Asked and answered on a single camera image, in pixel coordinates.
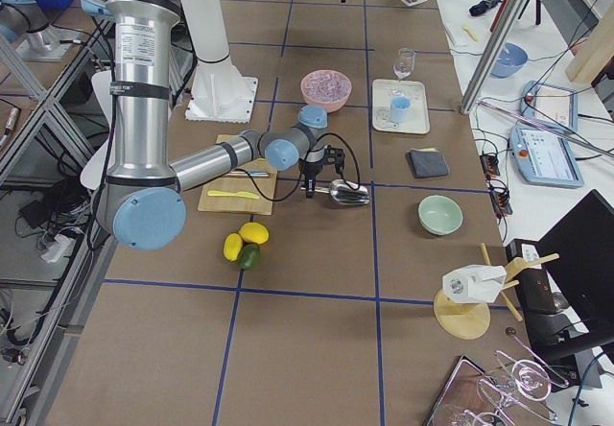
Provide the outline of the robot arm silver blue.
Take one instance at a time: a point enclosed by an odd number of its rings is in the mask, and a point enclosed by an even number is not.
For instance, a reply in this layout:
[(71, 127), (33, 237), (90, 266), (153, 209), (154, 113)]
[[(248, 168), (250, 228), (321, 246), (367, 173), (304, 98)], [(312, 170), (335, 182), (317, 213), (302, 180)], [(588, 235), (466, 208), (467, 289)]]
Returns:
[(99, 224), (123, 245), (141, 250), (168, 245), (185, 224), (182, 191), (261, 157), (285, 170), (312, 151), (325, 133), (326, 111), (306, 106), (286, 131), (246, 130), (170, 160), (171, 31), (180, 20), (188, 24), (197, 58), (190, 114), (238, 122), (250, 116), (256, 80), (243, 77), (231, 61), (220, 0), (81, 2), (88, 14), (115, 24), (109, 158), (95, 212)]

